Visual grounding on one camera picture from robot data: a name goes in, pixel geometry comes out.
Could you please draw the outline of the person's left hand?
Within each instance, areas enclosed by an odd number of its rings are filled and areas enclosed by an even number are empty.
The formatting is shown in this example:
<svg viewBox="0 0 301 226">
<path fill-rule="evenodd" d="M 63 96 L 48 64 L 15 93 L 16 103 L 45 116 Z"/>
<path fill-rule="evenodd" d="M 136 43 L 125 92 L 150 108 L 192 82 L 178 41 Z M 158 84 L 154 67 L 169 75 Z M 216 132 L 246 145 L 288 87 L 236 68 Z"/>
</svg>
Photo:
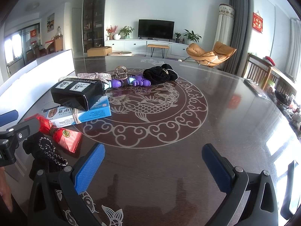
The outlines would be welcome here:
<svg viewBox="0 0 301 226">
<path fill-rule="evenodd" d="M 11 213 L 13 211 L 11 189 L 7 183 L 5 169 L 3 167 L 1 167 L 0 170 L 0 193 L 1 193 L 1 198 L 3 199 L 9 212 Z"/>
</svg>

